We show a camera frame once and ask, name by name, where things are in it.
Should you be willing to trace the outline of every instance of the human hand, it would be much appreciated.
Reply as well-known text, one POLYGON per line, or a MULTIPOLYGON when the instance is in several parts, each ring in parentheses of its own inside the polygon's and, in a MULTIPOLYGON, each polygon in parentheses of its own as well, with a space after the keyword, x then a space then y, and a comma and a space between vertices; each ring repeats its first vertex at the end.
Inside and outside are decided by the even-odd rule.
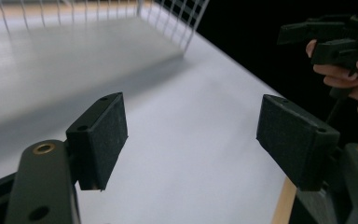
MULTIPOLYGON (((307 47, 306 52, 309 57, 312 56, 312 52, 315 49, 316 40, 311 40, 307 47)), ((350 97, 358 100, 358 74, 355 73, 349 76, 350 70, 344 67, 336 66, 333 64, 315 64, 313 65, 313 71, 324 75, 324 84, 337 87, 337 88, 352 88, 350 97)))

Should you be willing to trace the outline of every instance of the black background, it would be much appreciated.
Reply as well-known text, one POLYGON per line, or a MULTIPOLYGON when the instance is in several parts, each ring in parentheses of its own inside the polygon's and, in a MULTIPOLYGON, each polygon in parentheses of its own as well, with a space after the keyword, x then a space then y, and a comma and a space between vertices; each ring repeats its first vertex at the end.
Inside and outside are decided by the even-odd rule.
MULTIPOLYGON (((326 120, 335 100, 324 77, 312 70, 305 52, 308 40, 278 46, 278 33, 282 25, 307 18, 355 13, 355 0, 211 0, 197 31, 283 97, 326 120)), ((341 134, 340 147, 358 143, 357 106, 347 100, 331 124, 341 134)))

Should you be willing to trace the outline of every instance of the white tabletop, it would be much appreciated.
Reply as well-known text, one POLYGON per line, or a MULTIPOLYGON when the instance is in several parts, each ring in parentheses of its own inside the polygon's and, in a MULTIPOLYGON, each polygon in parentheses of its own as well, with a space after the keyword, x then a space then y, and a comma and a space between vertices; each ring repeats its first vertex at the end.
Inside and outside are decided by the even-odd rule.
POLYGON ((129 138, 105 191, 76 186, 82 223, 270 223, 285 175, 255 139, 263 94, 277 95, 256 76, 195 34, 183 58, 92 88, 0 124, 0 177, 123 91, 129 138))

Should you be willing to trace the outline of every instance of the wire rack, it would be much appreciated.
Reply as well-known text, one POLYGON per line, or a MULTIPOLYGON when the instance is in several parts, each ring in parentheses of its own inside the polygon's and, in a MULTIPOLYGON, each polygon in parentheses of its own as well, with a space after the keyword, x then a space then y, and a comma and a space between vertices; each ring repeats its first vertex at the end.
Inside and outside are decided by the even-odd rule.
POLYGON ((186 51, 209 0, 0 0, 0 34, 140 17, 186 51))

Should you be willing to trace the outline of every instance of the metal wire rack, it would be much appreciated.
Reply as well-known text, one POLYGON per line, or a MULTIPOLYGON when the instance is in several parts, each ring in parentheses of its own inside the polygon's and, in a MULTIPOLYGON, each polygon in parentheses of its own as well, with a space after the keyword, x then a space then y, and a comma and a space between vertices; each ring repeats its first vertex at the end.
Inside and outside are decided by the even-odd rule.
POLYGON ((0 0, 0 34, 140 17, 186 50, 209 0, 0 0))

